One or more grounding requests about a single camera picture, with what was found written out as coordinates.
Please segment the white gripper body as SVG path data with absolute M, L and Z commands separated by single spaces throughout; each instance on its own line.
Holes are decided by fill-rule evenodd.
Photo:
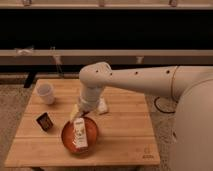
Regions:
M 102 94 L 101 88 L 82 87 L 78 98 L 81 113 L 87 113 L 97 108 Z

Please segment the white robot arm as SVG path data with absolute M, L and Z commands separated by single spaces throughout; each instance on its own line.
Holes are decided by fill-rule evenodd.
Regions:
M 169 66 L 114 70 L 106 62 L 83 67 L 79 108 L 97 108 L 105 87 L 177 103 L 169 151 L 171 171 L 213 171 L 213 66 Z

